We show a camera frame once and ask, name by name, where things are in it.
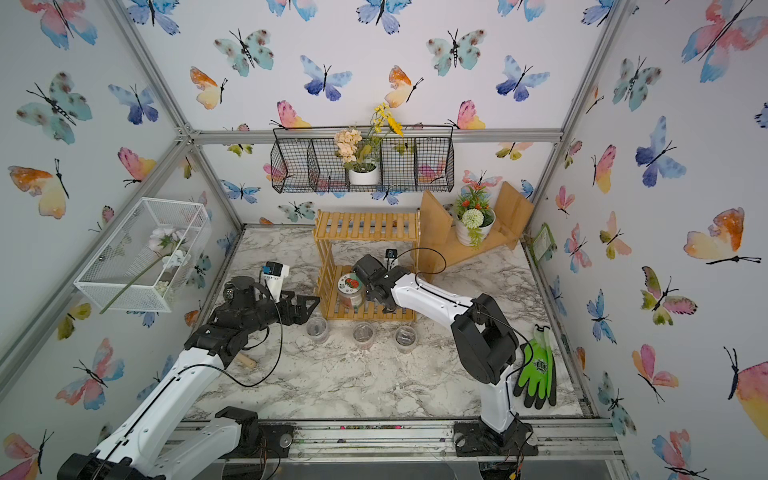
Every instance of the metal bar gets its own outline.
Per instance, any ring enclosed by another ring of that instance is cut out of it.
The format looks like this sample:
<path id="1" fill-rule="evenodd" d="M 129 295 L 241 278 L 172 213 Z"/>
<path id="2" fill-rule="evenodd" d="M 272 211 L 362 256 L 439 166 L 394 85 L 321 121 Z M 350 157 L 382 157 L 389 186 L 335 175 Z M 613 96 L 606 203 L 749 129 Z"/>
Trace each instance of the metal bar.
<path id="1" fill-rule="evenodd" d="M 105 4 L 112 14 L 112 18 L 118 24 L 118 30 L 123 34 L 127 46 L 133 52 L 139 66 L 141 66 L 144 76 L 149 80 L 152 91 L 157 95 L 157 99 L 173 119 L 177 134 L 188 135 L 191 130 L 190 124 L 184 116 L 181 107 L 176 102 L 176 98 L 171 93 L 168 84 L 165 82 L 160 68 L 152 58 L 147 44 L 144 43 L 141 35 L 136 30 L 134 22 L 128 17 L 127 9 L 123 5 L 122 0 L 107 0 Z"/>
<path id="2" fill-rule="evenodd" d="M 536 213 L 535 208 L 538 206 L 539 202 L 541 202 L 541 199 L 544 198 L 544 191 L 549 184 L 549 180 L 554 172 L 554 167 L 558 164 L 558 158 L 562 157 L 565 148 L 568 146 L 568 139 L 571 137 L 572 132 L 576 127 L 576 123 L 581 117 L 581 112 L 584 110 L 588 95 L 608 57 L 608 52 L 611 50 L 611 46 L 618 34 L 619 28 L 624 19 L 626 19 L 632 9 L 634 9 L 636 3 L 636 0 L 616 0 L 613 8 L 608 12 L 608 18 L 603 29 L 603 34 L 592 52 L 587 70 L 584 72 L 584 76 L 581 79 L 578 93 L 574 96 L 574 99 L 571 102 L 571 107 L 568 109 L 568 115 L 565 116 L 565 122 L 561 129 L 563 132 L 563 141 L 557 145 L 557 148 L 553 149 L 549 160 L 547 161 L 547 166 L 541 173 L 538 183 L 536 183 L 536 191 L 531 200 L 534 204 L 534 214 Z"/>
<path id="3" fill-rule="evenodd" d="M 291 138 L 327 138 L 346 127 L 296 128 L 285 131 Z M 447 132 L 425 127 L 424 130 L 407 129 L 404 137 L 444 137 Z M 495 143 L 502 141 L 559 142 L 562 138 L 559 128 L 486 128 L 484 130 L 454 130 L 453 141 L 458 143 Z M 271 130 L 255 131 L 196 131 L 190 135 L 196 144 L 273 144 L 275 134 Z"/>
<path id="4" fill-rule="evenodd" d="M 128 206 L 135 205 L 142 197 L 153 197 L 165 184 L 169 176 L 176 170 L 179 160 L 189 153 L 187 142 L 172 144 L 157 162 L 148 179 L 141 182 L 141 186 L 134 195 L 123 204 L 120 213 L 105 227 L 101 235 L 85 249 L 77 263 L 67 272 L 54 293 L 42 302 L 42 307 L 30 319 L 29 324 L 19 334 L 10 348 L 0 357 L 0 401 L 5 398 L 15 381 L 25 371 L 29 360 L 48 341 L 58 322 L 61 321 L 61 312 L 71 302 L 78 292 L 73 282 L 80 271 L 85 268 L 94 255 L 106 247 L 112 233 L 122 223 L 122 220 L 131 213 Z"/>

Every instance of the marble table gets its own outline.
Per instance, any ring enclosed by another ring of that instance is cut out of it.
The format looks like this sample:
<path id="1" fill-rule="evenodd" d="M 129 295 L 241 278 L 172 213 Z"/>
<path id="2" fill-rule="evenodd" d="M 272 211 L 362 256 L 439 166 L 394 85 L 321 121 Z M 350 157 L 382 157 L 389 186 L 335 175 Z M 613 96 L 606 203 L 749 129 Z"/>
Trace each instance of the marble table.
<path id="1" fill-rule="evenodd" d="M 409 243 L 335 243 L 337 264 L 354 264 L 371 253 L 382 259 L 385 248 L 410 248 Z M 313 294 L 319 255 L 310 227 L 250 228 L 245 231 L 226 278 L 250 275 L 268 260 L 290 265 L 284 290 Z M 409 263 L 409 255 L 401 257 Z M 487 293 L 496 299 L 510 324 L 530 338 L 535 324 L 548 318 L 520 246 L 499 247 L 449 267 L 433 281 L 446 290 L 466 296 Z M 408 354 L 397 351 L 393 334 L 398 322 L 374 323 L 376 342 L 369 350 L 352 341 L 353 321 L 329 322 L 330 337 L 320 345 L 307 336 L 304 326 L 283 327 L 283 351 L 274 373 L 259 386 L 246 389 L 220 376 L 200 396 L 186 419 L 204 420 L 225 406 L 254 410 L 262 419 L 425 418 L 477 416 L 480 398 L 475 380 L 458 360 L 451 332 L 419 316 L 414 326 L 419 344 Z M 255 369 L 233 362 L 227 370 L 241 382 L 261 380 L 273 367 L 280 346 L 280 325 L 271 327 L 269 339 L 248 352 Z M 255 345 L 264 333 L 254 333 Z M 517 364 L 521 363 L 518 351 Z M 515 407 L 522 416 L 581 415 L 574 388 L 561 353 L 554 351 L 558 373 L 558 403 L 541 410 L 526 409 L 522 397 Z"/>

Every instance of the butterfly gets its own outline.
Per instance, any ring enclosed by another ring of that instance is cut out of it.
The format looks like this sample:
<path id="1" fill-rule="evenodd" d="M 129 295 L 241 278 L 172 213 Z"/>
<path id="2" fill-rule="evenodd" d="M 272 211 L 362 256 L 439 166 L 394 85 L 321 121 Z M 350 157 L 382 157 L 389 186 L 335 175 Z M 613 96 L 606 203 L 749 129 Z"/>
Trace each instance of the butterfly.
<path id="1" fill-rule="evenodd" d="M 659 403 L 659 399 L 662 402 L 665 400 L 659 395 L 657 386 L 668 386 L 671 388 L 678 387 L 680 382 L 677 377 L 669 372 L 657 372 L 654 375 L 654 368 L 656 366 L 656 350 L 650 345 L 643 345 L 640 348 L 640 352 L 632 352 L 632 361 L 634 362 L 634 368 L 639 372 L 638 375 L 654 390 L 656 394 L 656 403 Z"/>
<path id="2" fill-rule="evenodd" d="M 288 101 L 277 102 L 277 114 L 280 116 L 280 123 L 272 120 L 270 123 L 280 128 L 309 128 L 312 127 L 309 123 L 302 120 L 302 118 L 296 114 Z"/>
<path id="3" fill-rule="evenodd" d="M 549 293 L 552 294 L 552 299 L 555 305 L 558 306 L 558 310 L 562 316 L 568 316 L 568 312 L 565 311 L 565 305 L 563 305 L 563 294 L 560 293 L 560 276 L 557 275 L 554 278 L 554 283 L 549 286 Z"/>
<path id="4" fill-rule="evenodd" d="M 270 7 L 270 12 L 278 17 L 283 15 L 286 3 L 288 4 L 288 9 L 290 9 L 291 0 L 266 0 L 266 4 Z M 305 22 L 308 22 L 317 13 L 315 0 L 293 0 L 293 6 L 296 7 L 296 11 Z"/>
<path id="5" fill-rule="evenodd" d="M 511 55 L 507 55 L 504 59 L 504 71 L 502 72 L 507 76 L 507 81 L 496 85 L 496 91 L 500 95 L 506 95 L 513 91 L 515 93 L 515 101 L 523 101 L 530 95 L 528 93 L 529 88 L 537 87 L 543 84 L 549 78 L 549 72 L 528 74 L 533 68 L 533 65 L 520 69 L 518 62 L 512 58 Z"/>
<path id="6" fill-rule="evenodd" d="M 224 256 L 227 256 L 232 251 L 232 246 L 235 244 L 235 239 L 237 238 L 237 232 L 230 232 L 229 235 L 225 236 L 224 238 L 220 238 L 219 240 L 216 240 L 216 245 L 224 249 Z"/>
<path id="7" fill-rule="evenodd" d="M 193 284 L 197 285 L 197 288 L 205 288 L 205 272 L 210 270 L 210 267 L 210 258 L 208 255 L 201 253 L 200 258 L 197 259 L 197 263 L 194 266 L 192 276 L 187 280 L 187 285 Z"/>
<path id="8" fill-rule="evenodd" d="M 688 38 L 683 48 L 683 63 L 699 55 L 699 60 L 707 58 L 701 68 L 701 83 L 725 75 L 731 50 L 749 50 L 768 35 L 768 17 L 738 19 L 752 1 L 745 0 L 741 8 L 734 11 L 733 0 L 713 0 L 706 12 L 707 20 L 713 25 L 697 29 Z"/>
<path id="9" fill-rule="evenodd" d="M 554 198 L 554 204 L 558 206 L 558 210 L 560 210 L 562 213 L 565 214 L 567 217 L 570 215 L 566 209 L 571 206 L 572 203 L 574 203 L 574 200 L 576 200 L 576 194 L 570 194 L 568 195 L 568 198 L 565 197 L 565 185 L 562 185 L 560 187 L 559 194 Z"/>
<path id="10" fill-rule="evenodd" d="M 496 152 L 496 157 L 504 158 L 509 155 L 511 160 L 520 160 L 523 156 L 522 151 L 527 150 L 533 146 L 533 142 L 513 142 L 499 144 L 502 149 Z"/>
<path id="11" fill-rule="evenodd" d="M 371 198 L 373 200 L 386 200 L 390 205 L 397 205 L 399 203 L 400 200 L 397 196 L 402 192 L 390 191 L 389 187 L 386 189 L 384 187 L 377 187 L 376 190 L 377 191 L 371 193 Z"/>
<path id="12" fill-rule="evenodd" d="M 519 10 L 520 5 L 525 5 L 525 19 L 529 22 L 538 18 L 547 8 L 544 0 L 498 0 L 498 12 L 506 17 L 515 7 Z"/>
<path id="13" fill-rule="evenodd" d="M 231 198 L 232 200 L 237 200 L 240 198 L 241 200 L 245 200 L 249 204 L 255 204 L 258 202 L 256 200 L 256 197 L 253 195 L 261 190 L 261 187 L 244 187 L 243 184 L 241 184 L 239 187 L 235 184 L 231 184 L 230 182 L 226 180 L 221 180 L 221 184 L 224 185 L 229 191 L 224 191 L 224 193 Z"/>
<path id="14" fill-rule="evenodd" d="M 763 104 L 763 110 L 755 115 L 755 121 L 760 128 L 768 128 L 768 102 Z"/>
<path id="15" fill-rule="evenodd" d="M 312 210 L 314 205 L 315 204 L 312 202 L 304 202 L 303 204 L 299 205 L 296 205 L 296 202 L 290 202 L 290 205 L 278 205 L 277 208 L 286 214 L 288 220 L 296 223 L 302 217 L 306 218 L 307 220 L 314 220 L 315 211 Z"/>
<path id="16" fill-rule="evenodd" d="M 596 303 L 592 302 L 592 300 L 587 303 L 587 313 L 594 317 L 590 319 L 594 322 L 594 325 L 592 326 L 592 335 L 594 336 L 594 339 L 599 342 L 603 338 L 603 334 L 605 334 L 605 338 L 615 344 L 616 337 L 614 336 L 613 330 L 611 330 L 611 327 L 608 325 L 608 322 L 611 320 L 608 319 L 608 315 L 604 314 L 605 300 L 603 297 L 603 289 L 600 289 L 600 293 L 598 293 L 598 301 Z"/>
<path id="17" fill-rule="evenodd" d="M 709 235 L 702 232 L 688 232 L 688 241 L 683 247 L 685 253 L 693 258 L 712 260 L 707 265 L 720 262 L 760 263 L 760 257 L 739 257 L 736 252 L 741 248 L 741 236 L 744 233 L 744 209 L 732 208 L 720 212 L 712 219 Z"/>
<path id="18" fill-rule="evenodd" d="M 128 121 L 132 124 L 141 125 L 144 116 L 149 121 L 157 121 L 160 114 L 155 108 L 149 106 L 149 104 L 154 103 L 149 87 L 146 87 L 141 93 L 137 93 L 136 85 L 130 87 L 131 91 L 117 85 L 109 85 L 107 88 L 120 101 L 121 105 L 127 105 L 131 108 L 128 111 Z"/>
<path id="19" fill-rule="evenodd" d="M 634 75 L 630 78 L 629 75 L 634 68 L 632 60 L 625 58 L 621 62 L 619 81 L 616 82 L 616 87 L 614 88 L 614 104 L 619 103 L 622 98 L 624 100 L 629 98 L 629 109 L 630 111 L 635 111 L 648 98 L 648 85 L 656 83 L 656 80 L 661 76 L 661 69 L 657 67 L 643 68 L 644 63 L 645 59 L 640 61 L 640 57 L 637 57 L 637 70 L 634 71 Z"/>
<path id="20" fill-rule="evenodd" d="M 384 31 L 390 35 L 400 31 L 400 22 L 395 15 L 411 5 L 411 0 L 366 0 L 366 2 L 368 5 L 357 8 L 357 21 L 367 24 L 376 18 L 375 25 L 378 25 L 381 20 Z"/>
<path id="21" fill-rule="evenodd" d="M 733 398 L 733 394 L 739 398 L 739 403 L 744 408 L 744 412 L 750 417 L 760 433 L 768 439 L 768 415 L 766 414 L 766 404 L 768 404 L 768 362 L 759 363 L 739 372 L 739 357 L 736 349 L 733 349 L 733 356 L 728 352 L 730 358 L 730 368 L 733 370 L 733 381 L 730 386 L 730 395 L 728 399 Z"/>
<path id="22" fill-rule="evenodd" d="M 608 230 L 600 230 L 600 241 L 608 244 L 605 248 L 605 256 L 613 260 L 616 258 L 617 252 L 619 255 L 629 255 L 632 253 L 632 249 L 629 245 L 618 238 L 620 235 L 624 234 L 621 232 L 621 229 L 616 229 L 616 212 L 611 211 L 607 225 Z"/>
<path id="23" fill-rule="evenodd" d="M 568 146 L 568 152 L 565 154 L 565 167 L 568 168 L 571 166 L 572 163 L 574 163 L 574 155 L 578 153 L 579 150 L 581 150 L 581 140 L 571 142 L 571 144 Z"/>
<path id="24" fill-rule="evenodd" d="M 395 91 L 390 91 L 384 97 L 384 100 L 387 102 L 387 104 L 389 104 L 390 108 L 397 108 L 404 103 L 408 103 L 408 100 L 411 99 L 411 95 L 413 95 L 416 87 L 418 87 L 423 80 L 424 77 L 421 77 L 419 81 L 417 81 L 415 84 L 412 84 L 411 79 L 408 78 L 408 75 L 406 75 L 406 73 L 400 67 L 395 65 L 392 67 L 392 70 L 389 71 L 389 83 L 391 84 L 390 86 L 395 89 Z"/>
<path id="25" fill-rule="evenodd" d="M 343 71 L 341 73 L 335 73 L 328 75 L 331 66 L 326 68 L 323 65 L 323 70 L 315 65 L 315 62 L 309 60 L 306 56 L 301 56 L 301 64 L 304 65 L 304 73 L 312 78 L 308 84 L 304 85 L 306 91 L 312 95 L 319 95 L 321 91 L 326 92 L 326 98 L 331 101 L 337 101 L 341 98 L 341 93 L 336 90 L 336 87 L 343 87 L 352 80 L 351 71 Z"/>
<path id="26" fill-rule="evenodd" d="M 44 12 L 40 18 L 40 29 L 53 45 L 69 50 L 69 37 L 74 38 L 75 33 L 91 45 L 96 45 L 96 27 L 80 16 L 85 10 L 83 0 L 22 0 L 22 7 L 32 13 Z"/>
<path id="27" fill-rule="evenodd" d="M 571 272 L 573 273 L 578 273 L 579 263 L 584 268 L 592 266 L 592 260 L 589 260 L 587 252 L 581 249 L 587 243 L 587 238 L 585 237 L 582 243 L 579 243 L 579 241 L 579 226 L 576 223 L 576 227 L 571 230 L 571 238 L 566 239 L 564 246 L 565 253 L 571 254 Z"/>
<path id="28" fill-rule="evenodd" d="M 156 312 L 134 312 L 132 310 L 127 310 L 126 313 L 130 313 L 132 315 L 143 315 L 141 319 L 141 325 L 146 326 L 147 328 L 154 325 L 155 318 L 160 315 Z"/>
<path id="29" fill-rule="evenodd" d="M 458 41 L 458 29 L 455 35 L 450 31 L 448 35 L 451 41 L 442 38 L 432 38 L 427 41 L 427 49 L 433 54 L 432 67 L 437 70 L 437 74 L 445 77 L 448 70 L 451 69 L 451 58 L 453 57 L 453 68 L 456 68 L 456 61 L 462 64 L 467 70 L 472 70 L 480 58 L 480 49 L 475 47 L 482 43 L 485 38 L 485 30 L 475 30 L 461 37 Z"/>
<path id="30" fill-rule="evenodd" d="M 83 121 L 93 118 L 85 97 L 71 93 L 74 82 L 65 71 L 60 71 L 53 77 L 48 88 L 50 97 L 43 93 L 40 85 L 35 83 L 35 87 L 40 93 L 30 90 L 27 90 L 27 93 L 42 98 L 47 104 L 31 102 L 23 105 L 16 111 L 16 118 L 33 127 L 40 125 L 46 137 L 63 140 L 67 145 L 72 145 L 74 132 L 67 122 L 77 125 L 74 118 Z"/>
<path id="31" fill-rule="evenodd" d="M 614 1 L 615 0 L 598 0 L 599 5 L 584 10 L 584 18 L 581 19 L 581 23 L 592 25 L 600 19 L 600 22 L 598 22 L 599 27 L 605 22 L 605 19 L 608 18 L 608 14 L 611 13 L 611 9 L 614 7 Z"/>
<path id="32" fill-rule="evenodd" d="M 169 355 L 168 358 L 165 359 L 165 365 L 163 365 L 163 373 L 161 375 L 157 375 L 153 378 L 153 382 L 146 387 L 145 389 L 141 390 L 138 395 L 136 395 L 136 400 L 139 402 L 143 402 L 147 399 L 150 393 L 152 393 L 153 390 L 157 388 L 158 385 L 160 385 L 160 382 L 162 379 L 165 378 L 165 376 L 170 372 L 171 367 L 174 366 L 174 358 L 173 356 Z"/>
<path id="33" fill-rule="evenodd" d="M 74 321 L 85 320 L 91 316 L 91 304 L 81 303 L 69 309 L 65 317 L 59 322 L 57 337 L 59 340 L 68 339 L 74 332 Z"/>
<path id="34" fill-rule="evenodd" d="M 604 194 L 611 191 L 611 168 L 614 167 L 616 159 L 616 147 L 608 145 L 603 156 L 598 162 L 598 156 L 592 155 L 592 165 L 594 166 L 594 176 L 592 177 L 592 187 L 595 184 Z"/>
<path id="35" fill-rule="evenodd" d="M 241 77 L 248 76 L 248 64 L 251 67 L 259 65 L 264 70 L 272 70 L 274 65 L 273 57 L 275 56 L 272 51 L 264 45 L 270 43 L 270 33 L 266 30 L 256 30 L 254 33 L 245 37 L 240 34 L 240 29 L 237 29 L 237 35 L 230 30 L 233 37 L 240 43 L 238 47 L 235 42 L 229 38 L 218 38 L 214 40 L 214 45 L 218 50 L 227 56 L 227 60 L 232 65 L 233 70 L 237 70 Z"/>
<path id="36" fill-rule="evenodd" d="M 677 148 L 670 147 L 672 141 L 665 147 L 666 141 L 667 118 L 661 117 L 650 134 L 650 147 L 637 147 L 637 153 L 634 155 L 638 167 L 647 165 L 643 172 L 643 185 L 646 187 L 650 188 L 656 184 L 658 174 L 664 178 L 680 178 L 685 175 L 686 168 L 666 155 L 668 151 Z"/>
<path id="37" fill-rule="evenodd" d="M 605 99 L 605 95 L 600 95 L 599 97 L 598 97 L 598 95 L 600 95 L 600 90 L 598 89 L 598 87 L 597 87 L 597 86 L 595 86 L 595 87 L 594 87 L 594 91 L 592 92 L 592 98 L 594 98 L 594 103 L 592 103 L 592 105 L 590 105 L 590 106 L 589 106 L 589 108 L 587 109 L 587 111 L 585 111 L 585 112 L 584 112 L 584 114 L 585 114 L 585 115 L 586 115 L 586 114 L 588 114 L 588 113 L 589 113 L 589 111 L 590 111 L 590 110 L 591 110 L 591 109 L 592 109 L 592 108 L 593 108 L 595 105 L 597 105 L 599 101 L 601 101 L 601 100 L 604 100 L 604 99 Z"/>
<path id="38" fill-rule="evenodd" d="M 61 179 L 61 172 L 58 170 L 59 159 L 54 159 L 56 168 L 56 179 L 54 176 L 44 170 L 35 170 L 34 168 L 17 167 L 12 165 L 8 167 L 11 172 L 13 184 L 22 192 L 29 192 L 33 197 L 40 196 L 38 203 L 38 212 L 43 217 L 53 217 L 60 220 L 67 210 L 66 199 L 69 198 L 69 192 Z"/>
<path id="39" fill-rule="evenodd" d="M 157 24 L 169 35 L 179 33 L 179 25 L 168 18 L 168 15 L 179 5 L 179 0 L 131 0 L 136 5 L 128 7 L 128 16 L 134 23 L 144 25 L 152 19 L 152 26 L 157 19 Z"/>
<path id="40" fill-rule="evenodd" d="M 522 193 L 525 195 L 525 198 L 531 198 L 531 195 L 533 195 L 533 185 L 531 185 L 531 182 L 528 180 L 520 180 L 520 183 L 522 184 Z"/>
<path id="41" fill-rule="evenodd" d="M 17 460 L 24 459 L 24 461 L 0 475 L 0 480 L 35 480 L 38 473 L 43 472 L 43 448 L 53 434 L 51 432 L 48 435 L 48 430 L 44 430 L 42 442 L 40 442 L 40 446 L 36 449 L 29 445 L 18 433 L 12 433 L 5 437 L 5 440 L 3 440 L 5 455 Z"/>
<path id="42" fill-rule="evenodd" d="M 627 430 L 637 435 L 637 427 L 634 426 L 632 417 L 623 406 L 619 405 L 619 402 L 624 399 L 619 398 L 618 390 L 614 394 L 614 384 L 608 372 L 603 372 L 603 381 L 598 386 L 598 400 L 608 406 L 608 411 L 611 412 L 611 423 L 617 435 L 626 435 Z"/>
<path id="43" fill-rule="evenodd" d="M 86 376 L 75 380 L 61 389 L 56 394 L 56 399 L 64 400 L 69 405 L 74 405 L 82 398 L 83 406 L 86 410 L 99 410 L 107 402 L 104 396 L 107 382 L 122 378 L 125 368 L 123 359 L 110 362 L 113 352 L 109 339 L 102 340 L 101 345 L 96 349 L 92 369 L 85 366 L 83 362 L 80 362 L 81 366 L 72 367 L 83 370 Z"/>
<path id="44" fill-rule="evenodd" d="M 130 180 L 123 180 L 123 182 L 125 182 L 124 187 L 127 187 L 130 184 L 140 184 L 146 180 L 149 173 L 157 164 L 157 162 L 151 158 L 139 157 L 126 147 L 121 147 L 118 151 L 118 158 L 120 159 L 120 163 L 123 164 L 126 170 L 128 170 L 128 173 L 133 177 Z"/>
<path id="45" fill-rule="evenodd" d="M 478 117 L 475 102 L 472 100 L 463 101 L 458 106 L 458 118 L 456 121 L 457 123 L 448 120 L 448 123 L 459 130 L 481 130 L 485 128 L 485 124 Z"/>
<path id="46" fill-rule="evenodd" d="M 683 315 L 693 315 L 696 312 L 698 306 L 690 298 L 670 295 L 670 293 L 679 290 L 678 288 L 670 290 L 672 277 L 670 277 L 667 289 L 662 292 L 656 273 L 649 266 L 644 266 L 643 272 L 645 273 L 645 286 L 648 288 L 648 291 L 640 290 L 643 294 L 641 309 L 651 310 L 654 313 L 654 324 L 664 325 L 668 323 L 672 325 L 670 312 Z"/>
<path id="47" fill-rule="evenodd" d="M 651 449 L 658 455 L 659 458 L 664 460 L 664 463 L 671 465 L 665 467 L 667 470 L 671 470 L 672 474 L 667 480 L 690 480 L 691 477 L 699 477 L 708 480 L 707 477 L 702 477 L 700 473 L 707 471 L 700 470 L 695 472 L 689 468 L 690 464 L 690 436 L 686 430 L 682 432 L 670 432 L 670 441 L 659 435 L 655 439 L 651 440 Z"/>

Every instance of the clear plastic cup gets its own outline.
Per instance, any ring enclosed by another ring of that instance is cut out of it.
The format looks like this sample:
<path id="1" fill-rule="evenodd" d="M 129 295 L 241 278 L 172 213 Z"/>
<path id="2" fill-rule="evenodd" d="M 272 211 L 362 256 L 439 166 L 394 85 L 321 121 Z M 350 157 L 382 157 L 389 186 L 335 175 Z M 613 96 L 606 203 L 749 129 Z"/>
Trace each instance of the clear plastic cup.
<path id="1" fill-rule="evenodd" d="M 328 322 L 321 316 L 314 316 L 306 321 L 306 334 L 314 343 L 328 340 Z"/>

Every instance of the wire shelf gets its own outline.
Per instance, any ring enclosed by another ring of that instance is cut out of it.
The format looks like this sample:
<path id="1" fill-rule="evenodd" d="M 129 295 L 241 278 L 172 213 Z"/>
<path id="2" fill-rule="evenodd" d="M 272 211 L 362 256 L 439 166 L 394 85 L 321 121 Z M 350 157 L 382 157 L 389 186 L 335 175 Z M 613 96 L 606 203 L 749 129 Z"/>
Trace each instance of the wire shelf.
<path id="1" fill-rule="evenodd" d="M 390 134 L 369 155 L 378 165 L 379 181 L 351 185 L 349 172 L 336 156 L 333 135 L 346 127 L 275 128 L 272 187 L 279 194 L 306 192 L 449 192 L 454 184 L 453 127 L 404 125 L 406 137 Z M 307 137 L 307 131 L 313 136 Z M 362 148 L 366 139 L 358 144 Z"/>

